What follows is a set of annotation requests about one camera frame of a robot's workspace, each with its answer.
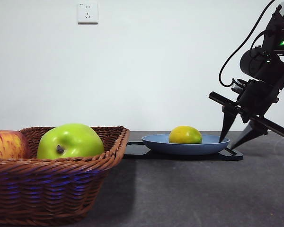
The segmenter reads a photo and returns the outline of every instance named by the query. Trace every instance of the green led light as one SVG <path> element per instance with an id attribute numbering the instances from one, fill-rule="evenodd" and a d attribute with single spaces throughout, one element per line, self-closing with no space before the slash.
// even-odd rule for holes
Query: green led light
<path id="1" fill-rule="evenodd" d="M 280 46 L 284 46 L 284 40 L 280 43 Z"/>

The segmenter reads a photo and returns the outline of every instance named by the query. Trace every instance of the robotic arm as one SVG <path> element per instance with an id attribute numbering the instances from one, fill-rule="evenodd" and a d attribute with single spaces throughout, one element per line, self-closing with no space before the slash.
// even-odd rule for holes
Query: robotic arm
<path id="1" fill-rule="evenodd" d="M 274 1 L 271 1 L 264 9 L 253 30 L 264 12 Z M 261 36 L 264 36 L 262 46 L 253 48 L 256 40 Z M 251 49 L 246 51 L 241 58 L 240 68 L 242 72 L 253 79 L 249 81 L 233 79 L 230 85 L 224 85 L 221 82 L 221 72 L 231 57 L 221 69 L 219 80 L 222 85 L 231 87 L 232 91 L 239 94 L 237 101 L 233 102 L 215 92 L 211 92 L 209 95 L 210 99 L 222 104 L 222 111 L 224 112 L 220 142 L 227 135 L 237 114 L 241 115 L 243 123 L 248 123 L 237 140 L 231 144 L 231 149 L 261 135 L 267 135 L 268 130 L 284 136 L 282 126 L 264 117 L 272 103 L 278 102 L 279 98 L 277 96 L 284 88 L 284 62 L 281 61 L 280 56 L 284 56 L 284 2 L 276 8 L 266 29 L 256 37 Z"/>

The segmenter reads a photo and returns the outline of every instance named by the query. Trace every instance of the wicker basket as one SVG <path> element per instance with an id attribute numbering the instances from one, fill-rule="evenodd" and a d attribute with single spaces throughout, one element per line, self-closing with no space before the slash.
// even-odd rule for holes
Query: wicker basket
<path id="1" fill-rule="evenodd" d="M 51 127 L 20 130 L 31 159 L 0 159 L 0 224 L 65 225 L 80 221 L 95 202 L 108 170 L 122 159 L 129 130 L 92 127 L 105 152 L 85 158 L 36 159 L 41 137 Z"/>

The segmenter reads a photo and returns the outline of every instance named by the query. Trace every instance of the apple stem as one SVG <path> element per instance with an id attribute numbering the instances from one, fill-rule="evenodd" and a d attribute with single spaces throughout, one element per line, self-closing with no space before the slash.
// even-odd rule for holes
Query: apple stem
<path id="1" fill-rule="evenodd" d="M 57 152 L 58 152 L 59 154 L 62 154 L 62 153 L 64 152 L 64 149 L 63 149 L 60 145 L 58 145 L 58 146 L 57 146 Z"/>

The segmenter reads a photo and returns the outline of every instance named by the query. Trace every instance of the basket rim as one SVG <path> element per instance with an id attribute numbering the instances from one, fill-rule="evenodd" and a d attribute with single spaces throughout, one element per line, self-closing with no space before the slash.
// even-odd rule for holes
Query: basket rim
<path id="1" fill-rule="evenodd" d="M 46 127 L 30 127 L 25 129 L 32 128 L 46 128 Z M 6 165 L 4 171 L 11 172 L 13 169 L 17 168 L 17 173 L 26 171 L 26 166 L 29 165 L 31 171 L 46 171 L 49 170 L 51 173 L 55 169 L 59 169 L 60 172 L 63 168 L 70 169 L 73 168 L 74 172 L 77 171 L 89 171 L 89 170 L 106 170 L 113 166 L 116 166 L 122 159 L 126 143 L 129 138 L 130 131 L 129 129 L 123 126 L 116 127 L 98 127 L 98 128 L 120 128 L 121 133 L 118 138 L 115 140 L 113 147 L 110 150 L 103 152 L 102 154 L 92 156 L 92 157 L 66 157 L 66 158 L 57 158 L 57 159 L 38 159 L 38 158 L 19 158 L 19 159 L 2 159 L 0 158 L 0 169 L 3 165 Z"/>

